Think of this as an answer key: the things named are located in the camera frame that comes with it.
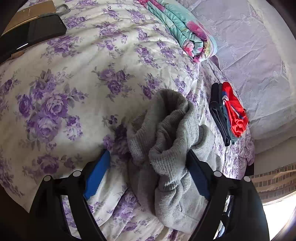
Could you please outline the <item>grey sweatpants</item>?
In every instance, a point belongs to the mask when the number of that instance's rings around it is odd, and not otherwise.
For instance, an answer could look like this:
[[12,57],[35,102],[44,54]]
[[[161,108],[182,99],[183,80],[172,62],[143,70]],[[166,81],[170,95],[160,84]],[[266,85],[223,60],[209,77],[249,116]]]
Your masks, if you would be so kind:
[[200,124],[195,106],[179,92],[162,89],[149,108],[130,122],[128,175],[140,205],[166,227],[191,233],[206,201],[187,170],[192,150],[213,170],[223,162],[214,152],[210,128]]

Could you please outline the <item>dark green folded garment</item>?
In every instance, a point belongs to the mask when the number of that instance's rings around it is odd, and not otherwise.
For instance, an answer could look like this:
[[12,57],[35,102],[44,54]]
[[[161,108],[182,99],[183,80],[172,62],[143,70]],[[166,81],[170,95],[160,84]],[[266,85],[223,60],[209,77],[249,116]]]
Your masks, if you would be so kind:
[[222,126],[224,129],[224,135],[223,135],[223,137],[225,136],[224,144],[226,147],[230,145],[234,145],[235,142],[237,141],[237,138],[231,130],[227,109],[222,101],[222,83],[218,84],[218,103],[219,103],[220,112],[222,114],[220,119],[222,121]]

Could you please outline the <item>red folded garment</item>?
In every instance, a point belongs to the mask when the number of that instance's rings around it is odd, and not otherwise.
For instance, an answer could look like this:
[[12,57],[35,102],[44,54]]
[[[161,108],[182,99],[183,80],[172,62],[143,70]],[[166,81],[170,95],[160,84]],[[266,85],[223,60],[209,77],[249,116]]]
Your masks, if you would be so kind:
[[222,103],[226,107],[230,128],[234,136],[241,137],[249,123],[246,110],[234,94],[229,82],[222,83]]

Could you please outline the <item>navy folded striped pants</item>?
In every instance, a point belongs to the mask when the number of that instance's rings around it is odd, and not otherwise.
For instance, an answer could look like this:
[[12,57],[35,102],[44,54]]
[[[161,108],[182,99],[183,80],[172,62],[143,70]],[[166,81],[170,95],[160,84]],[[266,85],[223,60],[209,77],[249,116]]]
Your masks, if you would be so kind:
[[222,111],[222,102],[220,100],[222,84],[214,83],[211,86],[211,98],[209,102],[210,113],[222,135],[224,145],[228,147],[231,144],[231,138],[227,129],[227,120]]

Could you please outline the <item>purple floral bedsheet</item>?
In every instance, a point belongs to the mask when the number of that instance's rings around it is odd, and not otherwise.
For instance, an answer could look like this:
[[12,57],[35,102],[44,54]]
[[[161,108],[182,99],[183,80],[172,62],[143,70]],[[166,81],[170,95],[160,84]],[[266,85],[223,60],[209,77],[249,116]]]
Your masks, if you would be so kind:
[[126,130],[156,92],[180,92],[215,135],[218,168],[241,178],[254,160],[247,132],[230,147],[210,114],[211,85],[225,75],[194,63],[168,28],[138,1],[65,1],[67,33],[1,65],[1,240],[26,240],[28,212],[46,175],[66,177],[111,153],[88,201],[108,240],[186,240],[163,226],[133,193]]

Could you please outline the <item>black smartphone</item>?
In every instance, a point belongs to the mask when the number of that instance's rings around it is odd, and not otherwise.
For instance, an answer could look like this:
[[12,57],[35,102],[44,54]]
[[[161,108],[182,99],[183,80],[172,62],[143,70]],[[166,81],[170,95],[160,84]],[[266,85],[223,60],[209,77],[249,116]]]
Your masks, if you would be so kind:
[[1,63],[18,51],[65,35],[66,31],[65,24],[57,14],[24,23],[1,36]]

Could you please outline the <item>brown cardboard piece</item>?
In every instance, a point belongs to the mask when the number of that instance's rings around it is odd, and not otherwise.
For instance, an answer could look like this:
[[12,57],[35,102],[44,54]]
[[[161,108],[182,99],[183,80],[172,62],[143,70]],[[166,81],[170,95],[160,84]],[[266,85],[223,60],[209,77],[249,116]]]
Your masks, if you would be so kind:
[[31,21],[55,12],[53,1],[39,2],[18,11],[1,34],[1,63],[30,45],[28,37]]

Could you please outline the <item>floral folded blanket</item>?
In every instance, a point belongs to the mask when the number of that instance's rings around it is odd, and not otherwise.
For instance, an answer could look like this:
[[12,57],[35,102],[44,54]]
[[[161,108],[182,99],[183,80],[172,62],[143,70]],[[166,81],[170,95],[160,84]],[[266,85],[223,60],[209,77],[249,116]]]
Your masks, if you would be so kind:
[[190,11],[177,1],[139,1],[147,10],[166,25],[181,48],[196,63],[217,53],[214,37]]

